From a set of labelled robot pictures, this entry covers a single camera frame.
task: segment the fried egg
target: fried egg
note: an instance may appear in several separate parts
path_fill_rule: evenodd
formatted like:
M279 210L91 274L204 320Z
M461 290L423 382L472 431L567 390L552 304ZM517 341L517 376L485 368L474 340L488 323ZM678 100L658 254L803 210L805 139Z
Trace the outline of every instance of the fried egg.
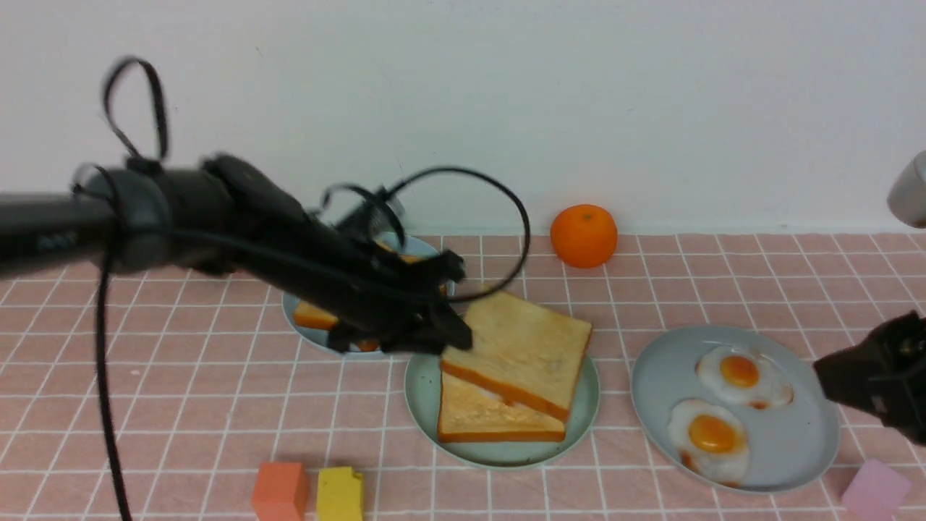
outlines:
M743 424L719 405L682 400L669 414L669 441L682 464L710 481L737 488L749 471Z
M795 400L795 390L781 370L753 349L718 346L701 357L694 371L724 403L762 410Z

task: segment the yellow block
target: yellow block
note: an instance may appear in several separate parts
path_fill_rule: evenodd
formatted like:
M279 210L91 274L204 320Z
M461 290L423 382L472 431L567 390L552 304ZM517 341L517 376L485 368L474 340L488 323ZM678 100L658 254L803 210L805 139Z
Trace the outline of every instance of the yellow block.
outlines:
M316 513L319 521L363 521L363 475L349 466L321 469Z

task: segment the bread slice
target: bread slice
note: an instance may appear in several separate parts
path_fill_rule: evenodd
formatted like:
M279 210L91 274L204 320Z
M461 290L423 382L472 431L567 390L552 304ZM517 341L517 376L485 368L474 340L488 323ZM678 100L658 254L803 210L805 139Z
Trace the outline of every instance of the bread slice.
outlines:
M472 329L472 349L445 349L442 370L569 420L591 324L505 292L473 302L464 320Z
M322 308L300 300L299 305L293 311L293 322L301 327L330 331L338 323L338 317Z
M441 372L441 411L437 440L562 441L566 426L556 418L519 404L506 404L498 395Z

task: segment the white wall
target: white wall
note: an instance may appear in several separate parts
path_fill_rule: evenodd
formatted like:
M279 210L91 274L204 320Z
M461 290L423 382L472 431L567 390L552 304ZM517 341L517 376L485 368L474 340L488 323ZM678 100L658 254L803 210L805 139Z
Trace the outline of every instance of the white wall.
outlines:
M174 163L230 151L307 204L456 163L542 229L578 202L627 230L893 228L886 192L926 147L924 20L922 0L6 0L0 180L117 162L100 81L133 53ZM118 119L152 150L139 78ZM488 190L403 202L420 230L515 231Z

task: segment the plate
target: plate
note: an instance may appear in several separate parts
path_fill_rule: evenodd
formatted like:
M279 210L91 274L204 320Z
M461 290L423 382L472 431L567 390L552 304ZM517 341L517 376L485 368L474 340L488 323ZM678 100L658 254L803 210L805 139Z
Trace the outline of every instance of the plate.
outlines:
M466 464L513 470L550 462L585 438L598 415L598 372L592 359L586 356L579 373L579 383L576 385L563 441L440 443L437 441L437 416L441 410L440 362L441 359L436 356L416 354L411 357L405 377L406 404L421 432L442 451Z
M756 349L768 357L794 388L795 401L766 411L720 401L701 384L695 364L722 344ZM839 449L836 409L823 397L813 370L786 347L735 327L684 327L653 340L633 366L631 398L646 435L673 463L695 479L732 492L770 494L799 489L822 476ZM708 481L680 462L666 424L672 407L687 398L726 407L743 422L752 455L741 488Z
M380 240L385 243L386 246L392 248L393 250L398 250L398 241L395 238L395 234L387 233L380 235ZM437 255L437 250L434 249L430 244L418 239L416 237L406 237L406 247L404 250L399 251L406 255L417 255L419 257L431 257ZM454 284L447 284L447 295L454 294ZM328 349L328 332L324 329L312 329L310 327L301 327L296 325L293 322L293 311L295 307L299 305L299 297L293 295L292 293L283 293L283 314L286 316L286 322L299 334L300 337L304 338L306 342L311 344L317 349L321 349L329 354L338 354L335 351ZM378 349L375 351L361 351L357 346L351 345L350 350L347 353L344 353L346 358L352 359L381 359L385 358L386 355L382 354L382 351Z

